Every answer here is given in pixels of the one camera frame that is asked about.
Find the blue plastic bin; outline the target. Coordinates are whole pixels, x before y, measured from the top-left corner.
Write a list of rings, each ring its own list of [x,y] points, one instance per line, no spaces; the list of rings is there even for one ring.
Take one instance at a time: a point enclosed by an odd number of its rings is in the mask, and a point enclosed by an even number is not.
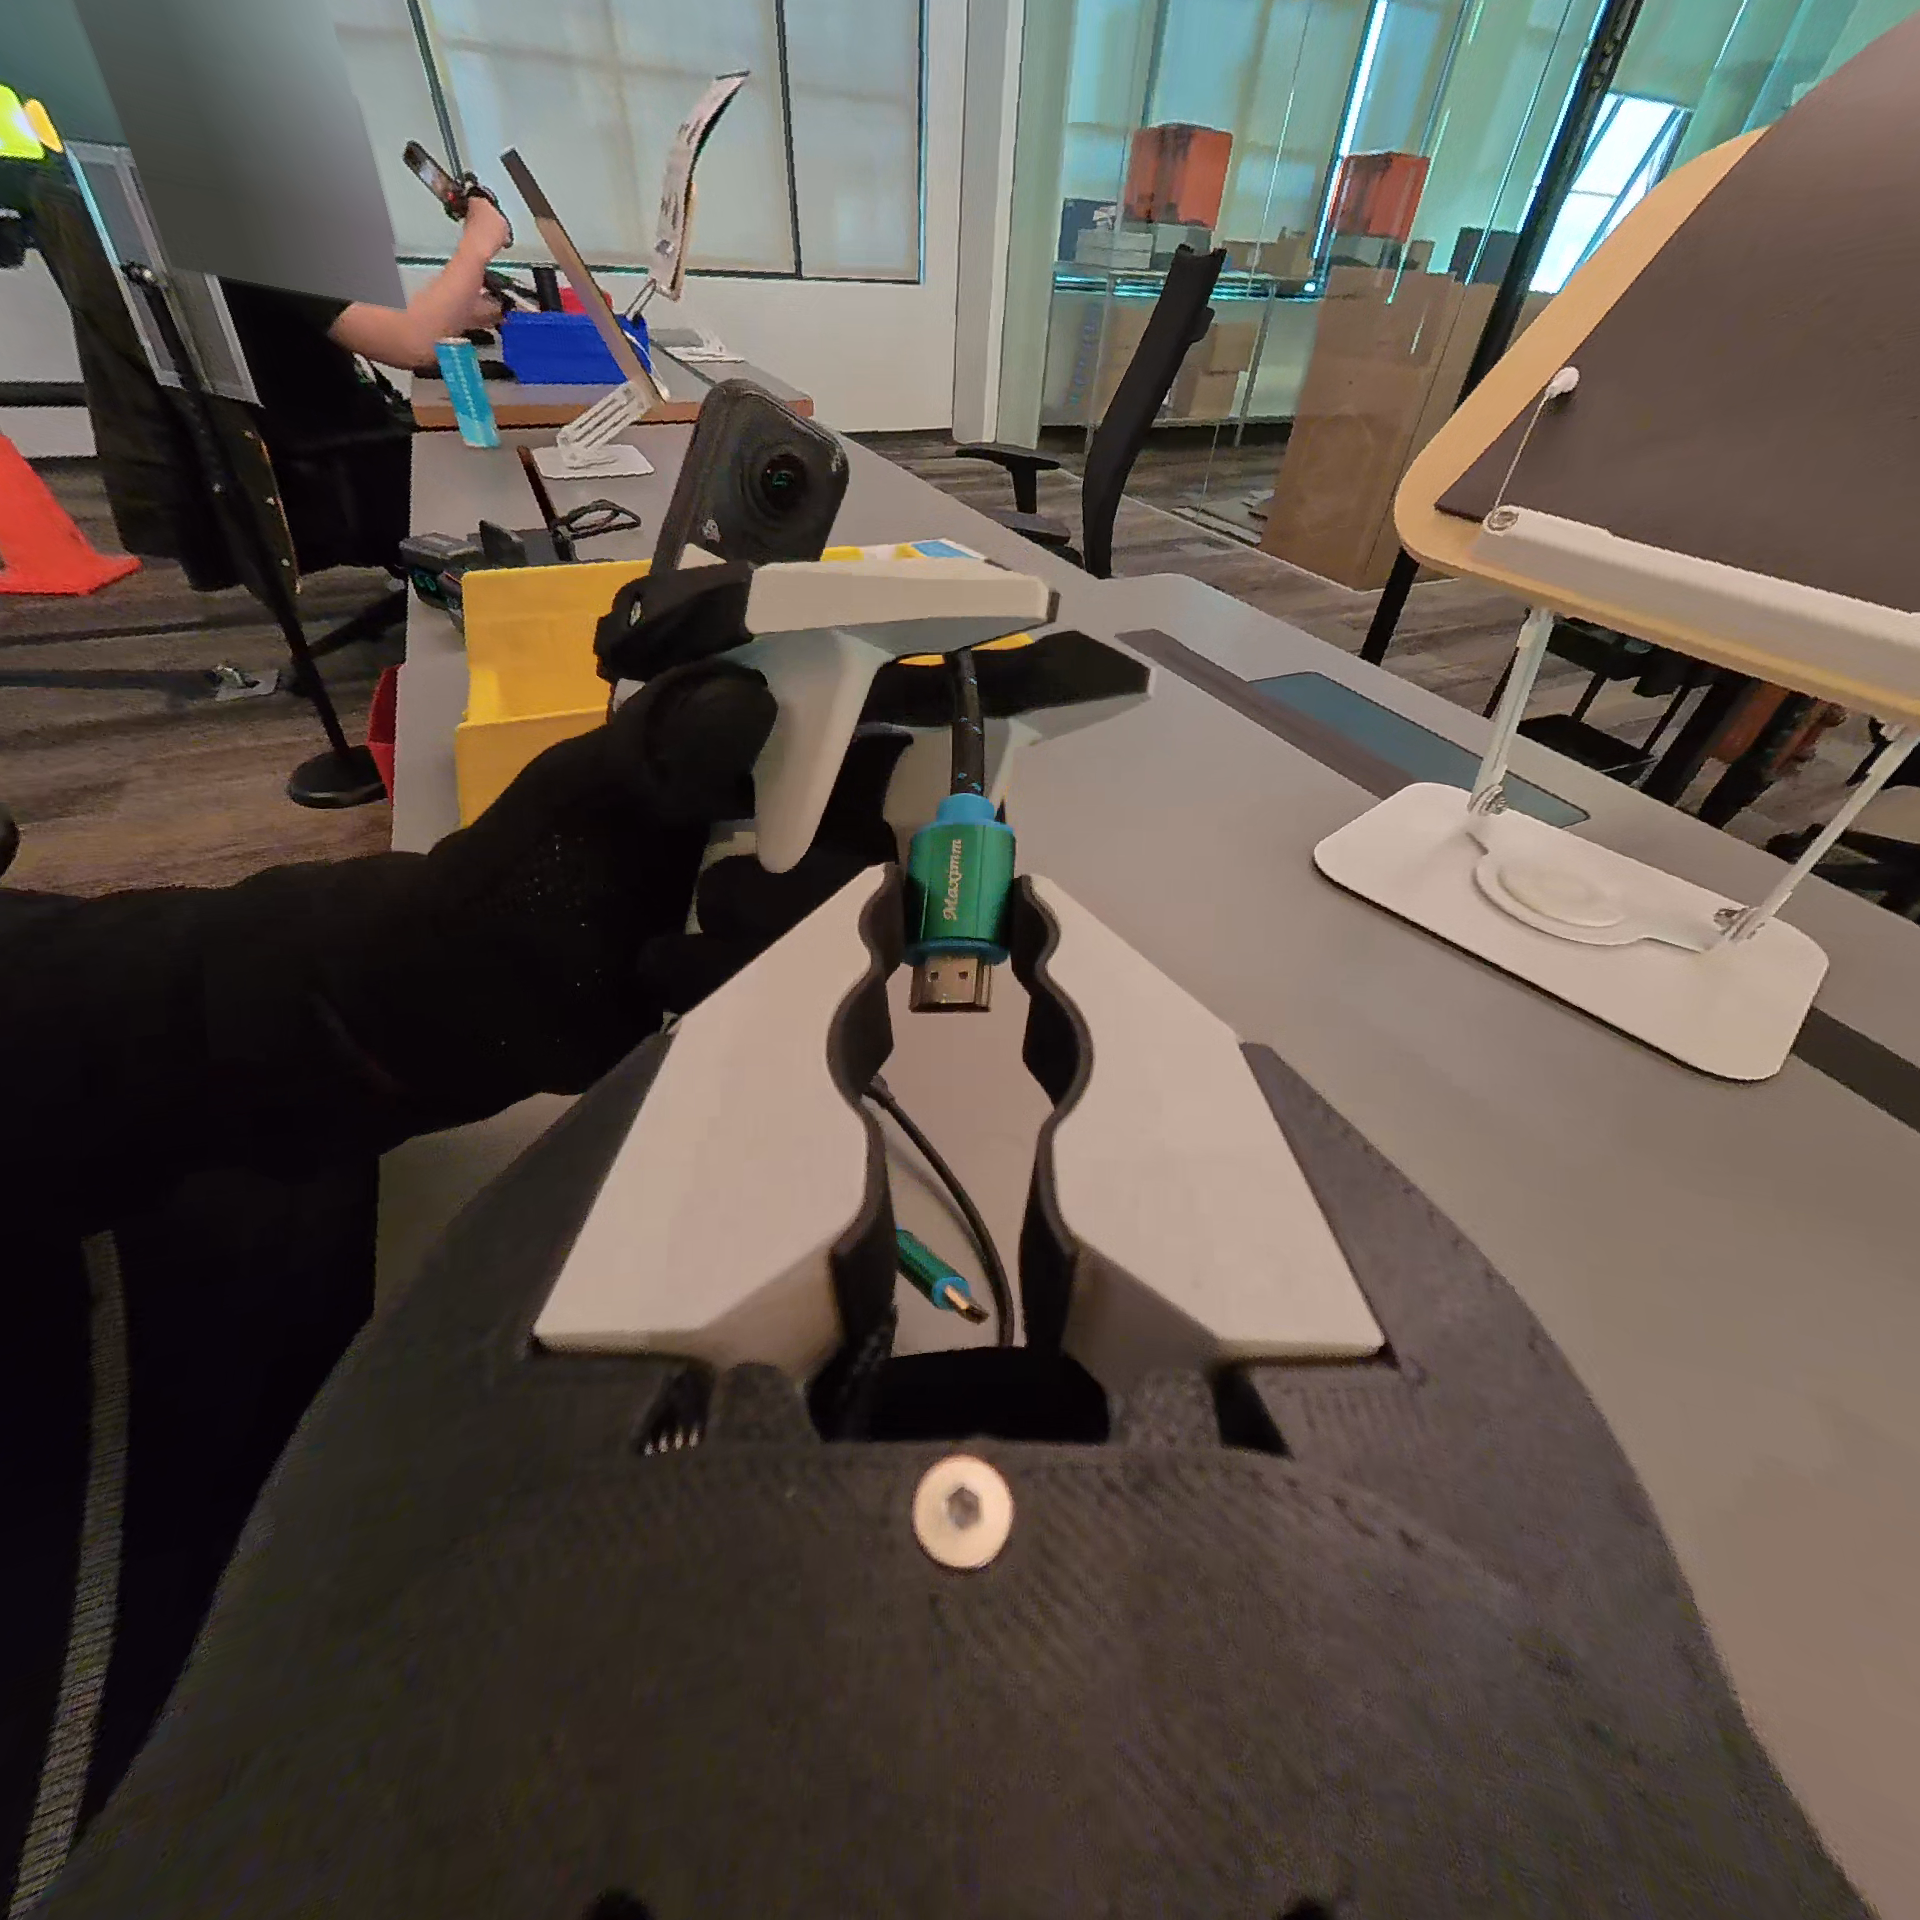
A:
[[[629,378],[585,310],[513,310],[497,334],[502,361],[523,386],[612,386]]]

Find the large cardboard box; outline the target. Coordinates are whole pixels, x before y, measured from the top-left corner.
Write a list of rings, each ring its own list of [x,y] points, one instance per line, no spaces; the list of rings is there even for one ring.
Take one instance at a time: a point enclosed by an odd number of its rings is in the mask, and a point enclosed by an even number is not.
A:
[[[1498,291],[1445,273],[1333,268],[1265,553],[1360,591],[1387,583],[1402,476],[1453,418]]]

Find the black vertical pole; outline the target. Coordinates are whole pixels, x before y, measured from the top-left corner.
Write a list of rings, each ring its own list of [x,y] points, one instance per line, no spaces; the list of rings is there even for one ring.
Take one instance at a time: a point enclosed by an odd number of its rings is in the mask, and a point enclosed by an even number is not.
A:
[[[1432,17],[1435,34],[1406,130],[1431,158],[1413,234],[1388,273],[1498,281],[1462,381],[1469,395],[1522,326],[1526,285],[1555,209],[1620,66],[1640,4],[1406,4],[1394,24]],[[1360,643],[1380,662],[1420,566],[1400,548]]]

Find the white stand with wooden board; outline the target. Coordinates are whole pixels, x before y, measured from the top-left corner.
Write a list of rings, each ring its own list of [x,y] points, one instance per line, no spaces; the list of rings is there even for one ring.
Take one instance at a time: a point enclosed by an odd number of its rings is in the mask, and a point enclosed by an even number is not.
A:
[[[1918,21],[1683,166],[1405,474],[1415,557],[1524,602],[1473,787],[1413,781],[1320,876],[1732,1084],[1787,1064],[1828,971],[1780,907],[1917,748]],[[1854,797],[1762,899],[1507,791],[1559,618],[1877,718]]]

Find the yellow plastic bin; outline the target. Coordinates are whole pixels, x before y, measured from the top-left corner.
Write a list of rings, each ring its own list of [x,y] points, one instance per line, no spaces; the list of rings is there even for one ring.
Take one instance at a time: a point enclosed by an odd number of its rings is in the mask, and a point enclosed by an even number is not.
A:
[[[858,562],[858,545],[836,545],[822,562]],[[468,694],[452,737],[460,821],[475,821],[544,750],[604,723],[612,684],[603,677],[597,636],[615,602],[650,576],[649,559],[592,559],[501,567],[468,576],[464,648]],[[794,675],[802,632],[748,636],[748,653],[770,684]],[[876,643],[852,636],[857,655],[890,662]]]

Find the orange resin printer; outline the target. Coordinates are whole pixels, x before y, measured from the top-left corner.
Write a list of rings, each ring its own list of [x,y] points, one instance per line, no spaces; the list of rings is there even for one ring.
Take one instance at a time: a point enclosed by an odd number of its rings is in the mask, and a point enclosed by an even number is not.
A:
[[[1359,151],[1340,158],[1328,231],[1405,243],[1415,234],[1429,185],[1431,156],[1420,151]]]
[[[1216,227],[1234,158],[1234,132],[1162,122],[1132,132],[1121,213],[1141,225]]]

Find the teal packet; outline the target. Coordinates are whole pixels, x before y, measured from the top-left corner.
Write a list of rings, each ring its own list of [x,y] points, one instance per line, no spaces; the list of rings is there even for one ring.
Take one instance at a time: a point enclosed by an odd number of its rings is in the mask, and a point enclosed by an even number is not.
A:
[[[502,433],[489,395],[486,361],[480,350],[464,334],[447,335],[437,342],[437,361],[462,444],[475,449],[497,449]]]

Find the printed marker sign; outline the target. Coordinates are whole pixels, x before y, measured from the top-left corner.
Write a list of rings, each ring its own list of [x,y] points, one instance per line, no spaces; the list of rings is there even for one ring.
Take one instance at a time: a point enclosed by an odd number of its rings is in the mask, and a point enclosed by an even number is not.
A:
[[[175,262],[132,147],[73,139],[66,170],[117,273],[140,351],[161,388],[255,408],[260,393],[222,281]]]

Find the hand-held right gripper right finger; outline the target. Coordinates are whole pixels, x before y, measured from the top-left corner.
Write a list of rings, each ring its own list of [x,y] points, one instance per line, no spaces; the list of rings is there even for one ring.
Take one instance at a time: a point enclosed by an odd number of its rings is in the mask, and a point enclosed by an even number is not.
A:
[[[1017,882],[1011,958],[1021,1059],[1051,1103],[1021,1222],[1028,1348],[1115,1395],[1175,1370],[1380,1358],[1273,1053],[1053,879]]]

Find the person's left hand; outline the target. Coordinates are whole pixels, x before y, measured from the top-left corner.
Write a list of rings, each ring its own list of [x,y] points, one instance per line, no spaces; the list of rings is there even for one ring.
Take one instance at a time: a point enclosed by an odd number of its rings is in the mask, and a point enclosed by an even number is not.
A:
[[[586,1092],[667,1015],[693,1011],[842,886],[895,861],[885,801],[909,734],[861,728],[799,863],[709,861],[745,817],[776,697],[715,659],[643,686],[597,731],[538,755],[473,825],[438,841],[434,931],[457,1062],[491,1110]]]

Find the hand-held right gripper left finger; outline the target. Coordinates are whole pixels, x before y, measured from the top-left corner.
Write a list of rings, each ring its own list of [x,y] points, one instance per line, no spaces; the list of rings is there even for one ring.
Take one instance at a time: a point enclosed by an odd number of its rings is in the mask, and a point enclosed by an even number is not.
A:
[[[866,1090],[895,1050],[900,956],[900,868],[875,866],[679,1019],[535,1317],[540,1348],[808,1384],[893,1344]]]

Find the black battery charger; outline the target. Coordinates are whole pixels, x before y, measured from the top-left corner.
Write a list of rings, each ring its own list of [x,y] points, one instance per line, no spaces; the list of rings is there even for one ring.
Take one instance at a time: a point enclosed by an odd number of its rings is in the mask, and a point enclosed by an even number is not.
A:
[[[397,543],[397,559],[416,598],[462,630],[468,576],[521,567],[529,563],[529,545],[517,530],[484,519],[468,535],[410,534]]]

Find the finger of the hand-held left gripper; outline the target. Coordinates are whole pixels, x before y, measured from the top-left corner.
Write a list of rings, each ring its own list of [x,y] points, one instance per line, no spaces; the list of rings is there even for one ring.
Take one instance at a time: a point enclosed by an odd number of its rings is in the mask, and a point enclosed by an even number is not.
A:
[[[951,655],[1053,621],[1045,577],[974,557],[778,562],[755,570],[745,632],[756,640],[849,632],[890,659]]]
[[[985,791],[1007,803],[1027,748],[1138,708],[1154,668],[1078,630],[1009,636],[974,650],[985,734]]]

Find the orange traffic cone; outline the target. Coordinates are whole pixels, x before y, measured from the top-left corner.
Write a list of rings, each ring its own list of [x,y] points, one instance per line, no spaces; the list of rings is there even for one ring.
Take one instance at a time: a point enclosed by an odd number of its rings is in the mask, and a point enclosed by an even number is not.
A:
[[[96,549],[2,435],[2,596],[85,598],[139,570],[139,556]]]

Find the teal desk hatch cover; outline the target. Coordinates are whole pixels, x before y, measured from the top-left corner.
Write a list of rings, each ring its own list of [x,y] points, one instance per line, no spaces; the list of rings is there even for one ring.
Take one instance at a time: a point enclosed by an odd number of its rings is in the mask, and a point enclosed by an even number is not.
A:
[[[1408,785],[1441,785],[1469,797],[1479,752],[1396,708],[1325,673],[1285,673],[1249,684],[1267,708],[1307,737],[1307,752],[1377,799]]]

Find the yellow safety vest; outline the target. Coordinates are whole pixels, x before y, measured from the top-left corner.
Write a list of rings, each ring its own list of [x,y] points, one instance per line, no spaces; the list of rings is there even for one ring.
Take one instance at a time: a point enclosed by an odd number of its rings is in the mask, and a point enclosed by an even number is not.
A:
[[[34,190],[61,167],[65,141],[47,108],[2,82],[2,207],[27,213]]]

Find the black mesh office chair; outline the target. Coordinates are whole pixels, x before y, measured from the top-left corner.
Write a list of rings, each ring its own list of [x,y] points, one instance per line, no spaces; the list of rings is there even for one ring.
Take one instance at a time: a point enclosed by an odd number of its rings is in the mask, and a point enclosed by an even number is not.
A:
[[[1017,506],[993,514],[999,526],[1095,577],[1113,576],[1115,530],[1126,484],[1148,432],[1179,383],[1188,351],[1212,326],[1212,295],[1227,262],[1224,247],[1175,250],[1161,295],[1089,441],[1078,476],[1077,532],[1041,510],[1041,479],[1065,470],[1058,458],[1035,445],[1004,441],[949,448],[954,459],[994,465],[1009,474]]]

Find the black high-back chair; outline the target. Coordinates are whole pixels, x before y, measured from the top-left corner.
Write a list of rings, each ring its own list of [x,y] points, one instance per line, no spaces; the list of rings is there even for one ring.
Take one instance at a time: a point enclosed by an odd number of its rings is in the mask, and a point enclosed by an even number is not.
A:
[[[245,582],[196,455],[186,401],[136,334],[121,270],[65,164],[20,171],[12,197],[73,324],[109,508],[122,545],[177,562],[198,590]],[[393,567],[412,515],[412,420],[401,393],[332,335],[348,300],[221,281],[259,408],[256,426],[302,573]]]

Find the printed paper strip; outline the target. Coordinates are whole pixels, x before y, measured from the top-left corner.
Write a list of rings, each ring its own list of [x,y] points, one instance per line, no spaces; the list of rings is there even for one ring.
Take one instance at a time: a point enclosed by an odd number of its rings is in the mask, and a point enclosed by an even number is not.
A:
[[[674,304],[683,298],[700,158],[709,147],[709,137],[753,76],[748,67],[712,76],[674,134],[661,182],[654,236],[645,264],[650,287],[643,295],[645,301]]]

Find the black floor stand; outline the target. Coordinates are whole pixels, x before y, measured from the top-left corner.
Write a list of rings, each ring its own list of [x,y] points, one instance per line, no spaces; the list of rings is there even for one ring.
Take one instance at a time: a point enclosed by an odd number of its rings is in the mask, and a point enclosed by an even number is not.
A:
[[[385,791],[373,755],[362,742],[348,737],[308,640],[298,607],[298,553],[277,468],[253,411],[249,403],[222,395],[181,395],[206,492],[222,515],[245,583],[279,628],[290,657],[288,686],[313,706],[327,737],[325,752],[300,761],[288,776],[288,799],[310,810],[376,803]]]

